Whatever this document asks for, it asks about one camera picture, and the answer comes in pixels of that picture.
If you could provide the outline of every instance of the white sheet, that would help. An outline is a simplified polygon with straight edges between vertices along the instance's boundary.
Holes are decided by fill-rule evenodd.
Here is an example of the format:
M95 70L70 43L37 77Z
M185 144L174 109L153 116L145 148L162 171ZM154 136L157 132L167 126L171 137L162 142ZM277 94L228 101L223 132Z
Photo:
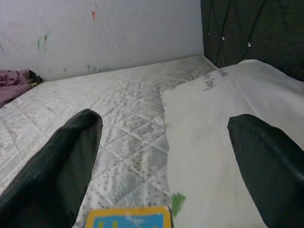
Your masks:
M170 204L160 91L209 71L201 57L43 83L0 109L0 193L54 131L84 108L104 122L75 227L104 207Z
M171 193L185 196L176 228L264 228L241 178L229 117L252 114L304 149L304 83L257 60L163 93Z

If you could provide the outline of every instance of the gray fabric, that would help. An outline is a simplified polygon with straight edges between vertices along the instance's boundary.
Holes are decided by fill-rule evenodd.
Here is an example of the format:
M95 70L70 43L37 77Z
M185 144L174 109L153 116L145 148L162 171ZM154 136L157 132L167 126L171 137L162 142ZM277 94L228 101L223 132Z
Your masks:
M0 193L57 128L90 108L104 128L75 227L83 227L92 209L169 205L160 91L213 70L201 57L189 57L47 82L26 92L0 109Z

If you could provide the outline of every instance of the quilted mattress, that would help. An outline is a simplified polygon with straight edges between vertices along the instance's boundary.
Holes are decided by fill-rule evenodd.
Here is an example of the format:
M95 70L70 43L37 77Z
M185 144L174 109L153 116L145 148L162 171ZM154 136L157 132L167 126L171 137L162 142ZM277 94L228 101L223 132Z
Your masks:
M89 108L104 128L74 227L83 227L92 209L170 205L160 91L212 70L202 57L188 57L29 90L0 109L0 194L56 129Z

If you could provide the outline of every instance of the purple cloth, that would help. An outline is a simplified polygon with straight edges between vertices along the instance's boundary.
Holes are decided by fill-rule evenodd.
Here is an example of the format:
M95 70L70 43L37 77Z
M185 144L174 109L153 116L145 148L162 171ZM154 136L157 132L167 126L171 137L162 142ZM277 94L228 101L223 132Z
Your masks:
M0 108L31 88L28 70L0 70Z

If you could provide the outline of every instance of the bed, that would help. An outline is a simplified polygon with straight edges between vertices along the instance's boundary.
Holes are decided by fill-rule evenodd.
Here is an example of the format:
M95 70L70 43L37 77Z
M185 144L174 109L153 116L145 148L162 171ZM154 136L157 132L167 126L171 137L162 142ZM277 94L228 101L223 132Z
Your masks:
M214 69L202 57L188 57L27 91L0 109L0 194L56 129L89 108L102 116L104 127L74 227L83 227L92 209L170 205L160 92Z

